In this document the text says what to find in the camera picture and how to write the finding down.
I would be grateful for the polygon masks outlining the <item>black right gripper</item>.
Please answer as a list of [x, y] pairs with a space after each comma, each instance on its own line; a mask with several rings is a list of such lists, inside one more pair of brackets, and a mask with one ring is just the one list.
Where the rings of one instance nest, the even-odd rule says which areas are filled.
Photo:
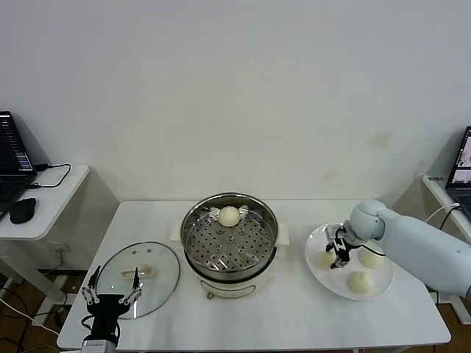
[[330, 265], [330, 269], [343, 268], [348, 264], [348, 258], [342, 259], [341, 257], [349, 257], [351, 246], [344, 241], [343, 237], [334, 238], [332, 242], [329, 242], [326, 247], [326, 252], [331, 252], [334, 249], [336, 253], [336, 259]]

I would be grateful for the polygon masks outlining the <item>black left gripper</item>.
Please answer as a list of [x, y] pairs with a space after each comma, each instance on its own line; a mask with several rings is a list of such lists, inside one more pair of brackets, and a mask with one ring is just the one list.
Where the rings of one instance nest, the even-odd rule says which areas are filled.
[[140, 271], [134, 268], [132, 278], [132, 290], [129, 294], [96, 294], [101, 266], [99, 265], [88, 280], [88, 284], [82, 287], [82, 295], [87, 302], [87, 310], [93, 318], [90, 334], [87, 338], [119, 338], [120, 328], [118, 317], [127, 312], [127, 305], [136, 302], [141, 294]]

